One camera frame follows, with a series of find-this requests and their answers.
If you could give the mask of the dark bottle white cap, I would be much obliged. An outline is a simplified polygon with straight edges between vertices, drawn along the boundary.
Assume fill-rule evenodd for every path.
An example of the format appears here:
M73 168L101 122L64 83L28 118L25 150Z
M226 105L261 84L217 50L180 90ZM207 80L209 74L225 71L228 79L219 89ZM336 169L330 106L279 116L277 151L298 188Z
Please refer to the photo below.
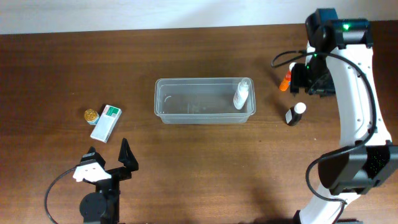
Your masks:
M289 126L295 126L301 119L306 111L307 106L305 103L299 102L291 107L285 114L285 121Z

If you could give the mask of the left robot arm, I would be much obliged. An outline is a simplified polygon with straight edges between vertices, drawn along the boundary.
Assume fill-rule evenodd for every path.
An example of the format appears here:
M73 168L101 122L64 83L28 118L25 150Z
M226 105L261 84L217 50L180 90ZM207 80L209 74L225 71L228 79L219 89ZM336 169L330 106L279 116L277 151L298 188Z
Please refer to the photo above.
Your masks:
M73 178L95 186L95 191L80 202L84 223L119 223L120 182L132 178L139 164L126 138L122 139L118 161L122 167L105 170L105 160L91 147L76 167Z

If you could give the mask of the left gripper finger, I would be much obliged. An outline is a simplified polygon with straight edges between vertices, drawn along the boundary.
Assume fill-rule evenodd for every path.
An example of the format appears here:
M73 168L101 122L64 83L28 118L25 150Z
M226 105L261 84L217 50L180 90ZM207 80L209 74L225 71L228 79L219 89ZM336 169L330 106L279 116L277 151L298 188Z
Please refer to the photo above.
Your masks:
M98 152L96 152L96 149L91 146L88 152L82 156L80 165L83 166L95 162L97 162L104 169L106 163L105 160Z
M139 170L138 161L136 160L134 154L132 153L126 138L122 139L118 161L121 162L124 165L124 167L126 167L130 171Z

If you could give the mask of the small jar gold lid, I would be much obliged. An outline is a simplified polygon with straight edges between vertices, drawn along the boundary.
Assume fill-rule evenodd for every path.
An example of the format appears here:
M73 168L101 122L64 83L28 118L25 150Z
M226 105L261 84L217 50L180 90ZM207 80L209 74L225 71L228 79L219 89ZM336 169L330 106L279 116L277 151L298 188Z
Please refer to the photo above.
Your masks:
M84 112L84 119L90 125L96 125L100 116L97 111L93 109L88 109Z

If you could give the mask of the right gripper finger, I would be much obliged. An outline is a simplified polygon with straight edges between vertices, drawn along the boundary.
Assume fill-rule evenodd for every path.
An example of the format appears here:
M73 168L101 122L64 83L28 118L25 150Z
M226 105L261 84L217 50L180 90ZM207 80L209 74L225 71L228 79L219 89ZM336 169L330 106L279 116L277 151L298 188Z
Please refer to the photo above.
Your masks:
M308 92L308 70L304 63L296 63L291 70L290 93L298 94L300 89Z
M318 78L309 88L309 95L319 95L320 97L334 96L336 94L333 79L331 76Z

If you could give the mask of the white spray bottle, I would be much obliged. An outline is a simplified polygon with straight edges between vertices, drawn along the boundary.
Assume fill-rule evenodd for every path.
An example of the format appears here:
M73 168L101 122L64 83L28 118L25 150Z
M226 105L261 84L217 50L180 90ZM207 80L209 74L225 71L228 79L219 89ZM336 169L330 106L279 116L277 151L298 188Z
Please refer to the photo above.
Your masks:
M241 110L242 107L244 106L249 95L250 86L251 86L251 81L249 78L243 78L238 83L238 87L233 98L234 107L237 110Z

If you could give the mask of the orange tube white cap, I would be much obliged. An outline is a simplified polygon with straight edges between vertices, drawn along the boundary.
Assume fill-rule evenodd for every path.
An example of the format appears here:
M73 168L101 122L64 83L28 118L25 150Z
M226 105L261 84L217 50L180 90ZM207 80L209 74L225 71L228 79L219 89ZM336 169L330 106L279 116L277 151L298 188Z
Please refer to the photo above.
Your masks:
M289 69L288 69L284 79L282 80L281 84L279 85L280 91L287 91L287 89L289 88L291 79L292 79L292 69L294 68L295 64L296 64L296 62L292 62L289 65Z

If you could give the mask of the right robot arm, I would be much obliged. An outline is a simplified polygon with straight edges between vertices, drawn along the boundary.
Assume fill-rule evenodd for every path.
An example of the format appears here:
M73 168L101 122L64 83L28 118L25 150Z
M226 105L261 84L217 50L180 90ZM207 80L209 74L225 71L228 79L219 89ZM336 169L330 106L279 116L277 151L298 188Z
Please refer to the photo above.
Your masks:
M317 9L305 22L304 63L292 69L290 90L335 95L340 148L312 162L319 187L295 223L336 223L346 206L382 185L397 169L397 146L382 119L373 79L373 38L366 19L339 19Z

